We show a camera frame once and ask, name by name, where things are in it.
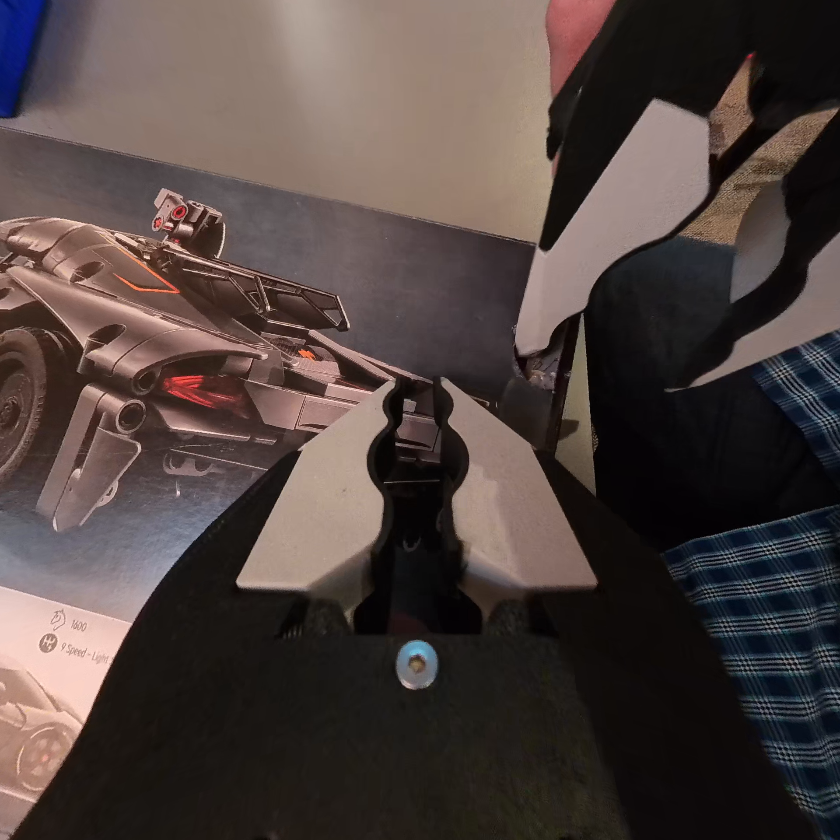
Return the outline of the person's dark pants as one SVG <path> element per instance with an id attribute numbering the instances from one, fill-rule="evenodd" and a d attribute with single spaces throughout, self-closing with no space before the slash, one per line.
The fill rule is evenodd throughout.
<path id="1" fill-rule="evenodd" d="M 838 503 L 749 371 L 666 391 L 722 319 L 732 261 L 673 238 L 607 271 L 584 312 L 597 494 L 657 550 Z"/>

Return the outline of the person's blue plaid shirt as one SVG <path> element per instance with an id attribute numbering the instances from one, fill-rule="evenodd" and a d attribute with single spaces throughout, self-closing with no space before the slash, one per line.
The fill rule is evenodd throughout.
<path id="1" fill-rule="evenodd" d="M 665 553 L 822 838 L 839 837 L 838 517 L 834 504 Z"/>

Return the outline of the blue object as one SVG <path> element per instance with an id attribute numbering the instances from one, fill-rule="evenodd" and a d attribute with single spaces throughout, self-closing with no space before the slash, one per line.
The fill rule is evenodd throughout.
<path id="1" fill-rule="evenodd" d="M 49 1 L 1 1 L 1 118 L 17 115 Z"/>

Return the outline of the person's right forearm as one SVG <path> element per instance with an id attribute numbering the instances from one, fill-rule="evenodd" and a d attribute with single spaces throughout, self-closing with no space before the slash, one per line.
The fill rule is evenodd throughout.
<path id="1" fill-rule="evenodd" d="M 550 1 L 545 15 L 552 98 L 600 32 L 614 1 Z"/>

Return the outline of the lego set box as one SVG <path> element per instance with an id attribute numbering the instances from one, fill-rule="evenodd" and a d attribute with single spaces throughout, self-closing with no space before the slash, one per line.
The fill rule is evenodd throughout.
<path id="1" fill-rule="evenodd" d="M 396 637 L 304 628 L 340 604 L 244 591 L 237 578 L 300 449 L 384 383 L 400 382 L 392 519 L 372 561 L 432 530 L 440 466 L 436 375 L 495 417 L 524 244 L 2 129 L 4 547 L 74 571 L 162 571 L 214 504 L 242 495 L 147 601 L 129 699 L 101 707 L 142 755 L 162 742 L 363 744 L 404 707 L 459 735 L 499 729 L 536 695 L 544 655 L 478 633 L 432 641 L 438 672 L 408 689 Z M 456 565 L 444 594 L 467 594 Z M 158 606 L 157 595 L 166 595 Z M 139 666 L 145 667 L 141 673 Z M 455 706 L 455 711 L 448 711 Z"/>

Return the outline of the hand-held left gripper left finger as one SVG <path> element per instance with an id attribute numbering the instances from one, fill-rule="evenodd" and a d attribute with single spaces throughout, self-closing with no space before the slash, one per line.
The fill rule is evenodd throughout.
<path id="1" fill-rule="evenodd" d="M 286 592 L 353 610 L 392 519 L 403 393 L 389 381 L 306 443 L 239 572 L 244 591 Z"/>

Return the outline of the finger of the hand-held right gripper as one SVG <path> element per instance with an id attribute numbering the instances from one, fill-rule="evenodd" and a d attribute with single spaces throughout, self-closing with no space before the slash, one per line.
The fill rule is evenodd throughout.
<path id="1" fill-rule="evenodd" d="M 796 164 L 742 218 L 723 320 L 665 391 L 709 384 L 838 329 L 838 164 Z"/>
<path id="2" fill-rule="evenodd" d="M 535 251 L 514 345 L 545 351 L 557 327 L 585 310 L 601 275 L 666 238 L 709 192 L 707 118 L 653 100 L 553 245 Z"/>

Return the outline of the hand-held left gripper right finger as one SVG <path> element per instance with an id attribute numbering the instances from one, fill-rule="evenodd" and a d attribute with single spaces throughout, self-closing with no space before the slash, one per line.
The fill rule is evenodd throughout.
<path id="1" fill-rule="evenodd" d="M 530 443 L 445 377 L 435 381 L 446 514 L 484 614 L 504 601 L 596 587 L 590 566 Z"/>

